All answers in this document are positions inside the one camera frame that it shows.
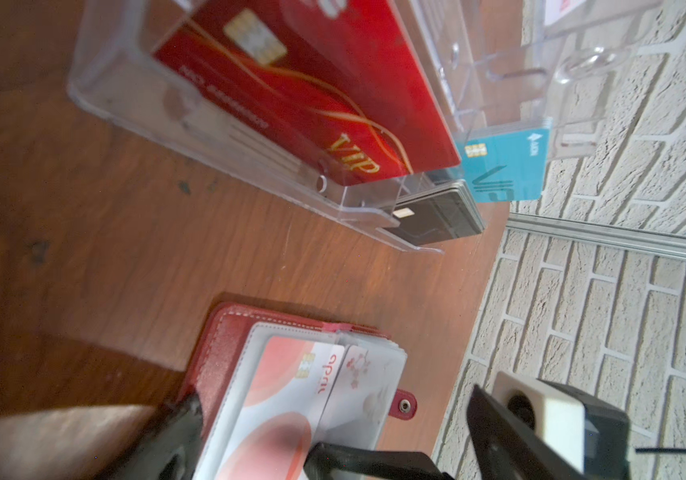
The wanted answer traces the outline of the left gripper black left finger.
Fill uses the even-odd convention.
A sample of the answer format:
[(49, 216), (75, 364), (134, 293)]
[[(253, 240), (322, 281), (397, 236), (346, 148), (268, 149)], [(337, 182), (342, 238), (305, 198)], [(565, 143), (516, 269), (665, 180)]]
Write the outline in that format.
[(191, 393), (94, 478), (192, 479), (203, 448), (203, 426), (201, 401)]

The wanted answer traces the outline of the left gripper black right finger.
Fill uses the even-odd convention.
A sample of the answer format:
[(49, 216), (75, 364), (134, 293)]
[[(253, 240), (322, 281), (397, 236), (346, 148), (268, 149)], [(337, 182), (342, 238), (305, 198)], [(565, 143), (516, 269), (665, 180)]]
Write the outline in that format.
[(423, 452), (365, 450), (325, 442), (310, 450), (303, 471), (309, 479), (332, 479), (334, 472), (379, 479), (451, 479)]

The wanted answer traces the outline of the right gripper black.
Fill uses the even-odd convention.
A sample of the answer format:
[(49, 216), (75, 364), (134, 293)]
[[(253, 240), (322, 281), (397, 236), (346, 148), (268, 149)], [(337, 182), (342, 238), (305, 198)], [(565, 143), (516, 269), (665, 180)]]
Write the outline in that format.
[(471, 441), (484, 479), (628, 479), (631, 422), (623, 410), (576, 387), (545, 381), (585, 408), (584, 473), (541, 441), (530, 426), (475, 385), (466, 409)]

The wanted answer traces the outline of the red leather card holder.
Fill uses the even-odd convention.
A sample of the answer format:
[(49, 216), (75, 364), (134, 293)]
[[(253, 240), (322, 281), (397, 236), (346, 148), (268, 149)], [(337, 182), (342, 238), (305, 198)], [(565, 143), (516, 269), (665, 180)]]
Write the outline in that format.
[(194, 479), (216, 479), (260, 358), (274, 336), (346, 348), (310, 450), (319, 442), (372, 450), (387, 418), (415, 416), (415, 396), (399, 387), (407, 354), (387, 334), (369, 326), (222, 304), (206, 323), (181, 392), (197, 393), (204, 412)]

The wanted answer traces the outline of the clear acrylic card organizer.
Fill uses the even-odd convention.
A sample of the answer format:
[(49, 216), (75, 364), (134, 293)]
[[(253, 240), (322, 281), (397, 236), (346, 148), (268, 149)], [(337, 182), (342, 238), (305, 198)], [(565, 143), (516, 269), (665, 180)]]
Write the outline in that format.
[(400, 250), (595, 153), (657, 1), (89, 1), (85, 110)]

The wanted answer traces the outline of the white pink circle card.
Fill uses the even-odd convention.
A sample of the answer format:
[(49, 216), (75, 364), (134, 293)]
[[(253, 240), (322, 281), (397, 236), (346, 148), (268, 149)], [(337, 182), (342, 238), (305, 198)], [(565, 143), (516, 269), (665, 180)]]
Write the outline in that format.
[(551, 26), (585, 3), (585, 0), (546, 0), (544, 25)]

